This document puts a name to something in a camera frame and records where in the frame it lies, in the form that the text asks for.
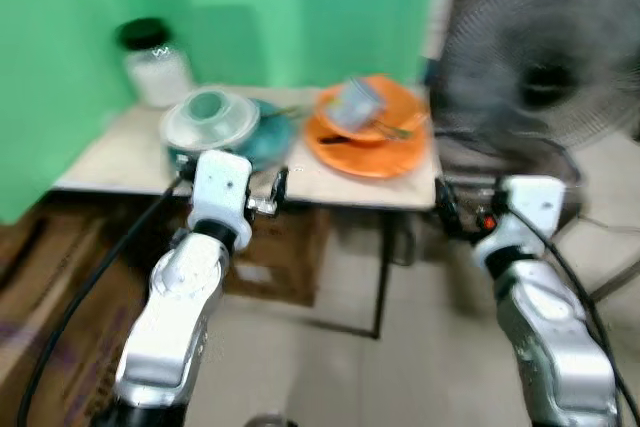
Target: white table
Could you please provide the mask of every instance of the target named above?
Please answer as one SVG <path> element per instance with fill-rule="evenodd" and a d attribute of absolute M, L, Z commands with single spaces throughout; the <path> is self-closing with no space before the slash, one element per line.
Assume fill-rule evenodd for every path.
<path fill-rule="evenodd" d="M 256 97 L 269 99 L 267 92 Z M 162 112 L 134 107 L 120 116 L 96 139 L 56 182 L 58 190 L 161 194 L 175 176 L 159 135 Z M 376 312 L 371 330 L 327 326 L 334 330 L 379 338 L 386 301 L 397 214 L 428 211 L 435 204 L 435 178 L 440 165 L 432 142 L 421 164 L 412 172 L 389 180 L 348 176 L 320 163 L 301 139 L 292 146 L 287 201 L 374 209 L 381 212 L 382 252 Z M 268 195 L 277 168 L 253 176 L 251 191 Z M 188 195 L 181 187 L 176 195 Z"/>

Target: orange plate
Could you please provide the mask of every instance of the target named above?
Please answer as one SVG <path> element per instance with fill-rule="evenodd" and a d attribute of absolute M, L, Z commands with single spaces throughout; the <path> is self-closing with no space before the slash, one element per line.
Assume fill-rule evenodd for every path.
<path fill-rule="evenodd" d="M 377 118 L 379 122 L 389 127 L 396 127 L 410 132 L 413 132 L 424 122 L 426 109 L 422 101 L 405 87 L 383 75 L 373 75 L 365 77 L 365 79 L 384 101 L 384 109 Z M 325 115 L 326 107 L 340 93 L 343 85 L 334 85 L 323 90 L 318 95 L 315 112 L 320 123 L 324 127 L 333 130 L 336 134 L 358 142 L 380 142 L 386 140 L 384 134 L 373 126 L 364 127 L 358 132 L 349 132 L 335 125 Z"/>
<path fill-rule="evenodd" d="M 377 144 L 349 140 L 339 144 L 321 144 L 320 139 L 336 137 L 317 117 L 305 128 L 305 140 L 311 151 L 331 167 L 348 174 L 385 179 L 414 169 L 422 160 L 427 144 L 424 127 L 415 130 L 406 141 Z"/>

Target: green backdrop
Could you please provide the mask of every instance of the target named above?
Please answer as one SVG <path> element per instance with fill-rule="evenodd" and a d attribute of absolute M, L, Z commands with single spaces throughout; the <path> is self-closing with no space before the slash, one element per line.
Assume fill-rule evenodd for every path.
<path fill-rule="evenodd" d="M 3 196 L 15 219 L 134 100 L 112 42 L 136 16 L 168 20 L 196 79 L 328 85 L 415 78 L 429 0 L 0 0 Z"/>

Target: fan grille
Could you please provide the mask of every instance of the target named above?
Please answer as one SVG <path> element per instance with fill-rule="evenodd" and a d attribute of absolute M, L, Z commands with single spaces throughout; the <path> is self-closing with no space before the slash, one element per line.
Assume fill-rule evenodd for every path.
<path fill-rule="evenodd" d="M 472 0 L 445 43 L 439 127 L 572 146 L 640 105 L 640 0 Z"/>

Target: tiled floor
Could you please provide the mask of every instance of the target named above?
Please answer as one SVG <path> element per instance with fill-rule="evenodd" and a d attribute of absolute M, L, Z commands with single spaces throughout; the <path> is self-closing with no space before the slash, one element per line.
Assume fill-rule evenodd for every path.
<path fill-rule="evenodd" d="M 369 220 L 337 219 L 313 311 L 224 298 L 210 322 L 189 427 L 241 427 L 273 411 L 301 427 L 530 425 L 490 283 L 467 262 L 464 246 L 436 232 L 427 235 L 424 260 L 393 270 L 382 341 L 304 324 L 308 317 L 371 321 L 378 249 Z M 618 329 L 614 341 L 638 392 L 633 332 L 633 325 Z"/>

